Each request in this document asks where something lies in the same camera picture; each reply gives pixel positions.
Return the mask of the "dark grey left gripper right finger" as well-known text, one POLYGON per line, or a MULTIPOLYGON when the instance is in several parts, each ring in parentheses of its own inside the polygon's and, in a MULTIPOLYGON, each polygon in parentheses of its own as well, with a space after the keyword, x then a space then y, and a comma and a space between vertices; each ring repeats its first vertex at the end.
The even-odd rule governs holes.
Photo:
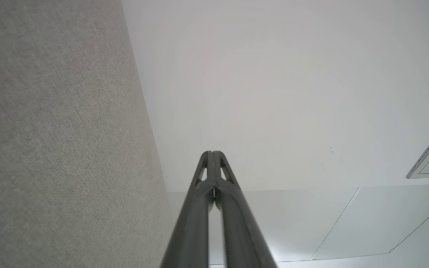
POLYGON ((275 268, 276 263, 226 156, 213 152, 214 200, 222 214, 225 266, 275 268))

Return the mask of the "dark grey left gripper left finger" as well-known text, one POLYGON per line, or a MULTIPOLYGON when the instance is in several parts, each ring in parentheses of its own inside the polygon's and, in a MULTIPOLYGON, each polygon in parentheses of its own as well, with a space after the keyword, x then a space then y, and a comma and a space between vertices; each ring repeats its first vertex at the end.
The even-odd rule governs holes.
POLYGON ((192 182, 161 261, 162 268, 209 267, 209 211, 213 202, 212 151, 201 154, 192 182))

